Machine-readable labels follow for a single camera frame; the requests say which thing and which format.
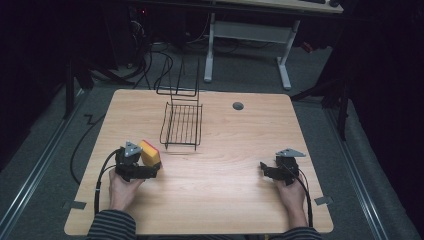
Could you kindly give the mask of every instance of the striped sleeve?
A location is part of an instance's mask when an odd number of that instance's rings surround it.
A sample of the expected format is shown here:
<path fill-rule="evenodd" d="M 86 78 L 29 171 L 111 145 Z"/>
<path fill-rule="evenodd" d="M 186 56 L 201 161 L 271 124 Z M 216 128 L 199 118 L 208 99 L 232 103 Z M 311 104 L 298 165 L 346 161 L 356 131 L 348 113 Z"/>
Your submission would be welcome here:
<path fill-rule="evenodd" d="M 101 211 L 94 217 L 86 239 L 134 240 L 136 239 L 135 221 L 129 214 L 122 211 Z"/>
<path fill-rule="evenodd" d="M 271 239 L 275 240 L 321 240 L 321 234 L 319 234 L 315 228 L 310 227 L 298 227 L 290 229 L 289 231 L 273 236 Z"/>

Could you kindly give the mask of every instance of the wire rack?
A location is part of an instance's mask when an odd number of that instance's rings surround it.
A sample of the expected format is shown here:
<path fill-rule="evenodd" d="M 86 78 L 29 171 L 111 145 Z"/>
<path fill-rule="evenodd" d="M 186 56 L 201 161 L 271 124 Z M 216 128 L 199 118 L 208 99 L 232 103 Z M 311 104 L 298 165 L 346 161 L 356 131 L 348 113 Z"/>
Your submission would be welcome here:
<path fill-rule="evenodd" d="M 195 79 L 189 82 L 194 84 L 193 88 L 183 88 L 182 76 L 185 75 L 184 58 L 176 82 L 171 81 L 170 62 L 165 61 L 161 79 L 156 89 L 157 94 L 169 95 L 171 101 L 166 103 L 163 125 L 160 133 L 160 142 L 165 148 L 171 144 L 192 145 L 194 149 L 200 145 L 202 133 L 202 108 L 199 103 L 199 59 L 197 59 L 197 72 Z M 163 78 L 168 75 L 168 85 L 162 83 Z"/>

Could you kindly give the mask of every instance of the hand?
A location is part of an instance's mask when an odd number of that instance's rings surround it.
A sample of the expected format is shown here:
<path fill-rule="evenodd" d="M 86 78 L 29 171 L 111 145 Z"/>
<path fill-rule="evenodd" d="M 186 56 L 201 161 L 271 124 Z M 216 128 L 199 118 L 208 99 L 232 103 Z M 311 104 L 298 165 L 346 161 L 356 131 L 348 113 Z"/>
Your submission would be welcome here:
<path fill-rule="evenodd" d="M 116 174 L 115 169 L 109 171 L 109 209 L 125 211 L 133 202 L 138 187 L 145 179 L 134 179 L 130 182 Z"/>
<path fill-rule="evenodd" d="M 299 175 L 299 179 L 303 183 L 302 175 Z M 274 183 L 280 193 L 281 201 L 287 209 L 290 228 L 307 227 L 308 223 L 303 210 L 306 194 L 300 182 L 294 180 L 289 186 L 286 186 L 284 181 L 274 180 Z"/>

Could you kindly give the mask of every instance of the yellow sponge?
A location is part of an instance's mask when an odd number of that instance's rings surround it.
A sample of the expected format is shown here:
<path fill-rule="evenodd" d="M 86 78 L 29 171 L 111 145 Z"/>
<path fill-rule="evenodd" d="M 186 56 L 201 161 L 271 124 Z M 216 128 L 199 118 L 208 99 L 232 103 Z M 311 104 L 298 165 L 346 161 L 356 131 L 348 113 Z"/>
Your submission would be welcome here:
<path fill-rule="evenodd" d="M 143 140 L 138 144 L 143 150 L 141 151 L 141 160 L 144 165 L 150 167 L 158 167 L 160 166 L 160 155 L 159 150 L 153 147 L 146 140 Z"/>

